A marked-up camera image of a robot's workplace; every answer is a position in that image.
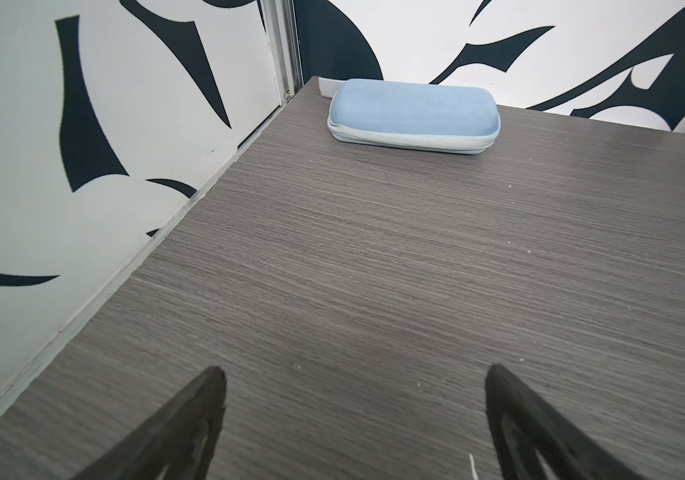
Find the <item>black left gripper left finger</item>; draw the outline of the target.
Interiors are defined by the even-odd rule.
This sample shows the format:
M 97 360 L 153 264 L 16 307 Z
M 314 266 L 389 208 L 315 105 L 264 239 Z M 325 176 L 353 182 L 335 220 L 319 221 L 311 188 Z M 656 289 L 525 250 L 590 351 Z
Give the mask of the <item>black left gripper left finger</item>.
M 226 413 L 226 372 L 210 366 L 76 479 L 204 479 Z

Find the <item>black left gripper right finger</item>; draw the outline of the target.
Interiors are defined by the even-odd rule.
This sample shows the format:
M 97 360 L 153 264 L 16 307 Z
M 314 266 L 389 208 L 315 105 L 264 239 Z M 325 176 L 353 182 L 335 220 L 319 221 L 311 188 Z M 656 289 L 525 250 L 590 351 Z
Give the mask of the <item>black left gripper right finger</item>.
M 492 365 L 485 378 L 489 431 L 504 479 L 639 479 L 512 371 Z

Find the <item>light blue glasses case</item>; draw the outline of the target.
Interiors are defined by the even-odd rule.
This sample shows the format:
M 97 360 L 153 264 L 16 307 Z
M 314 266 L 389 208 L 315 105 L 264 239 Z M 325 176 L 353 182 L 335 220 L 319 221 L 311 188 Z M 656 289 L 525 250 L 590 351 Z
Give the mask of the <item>light blue glasses case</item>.
M 350 79 L 328 111 L 337 140 L 410 150 L 478 154 L 500 128 L 495 100 L 476 87 Z

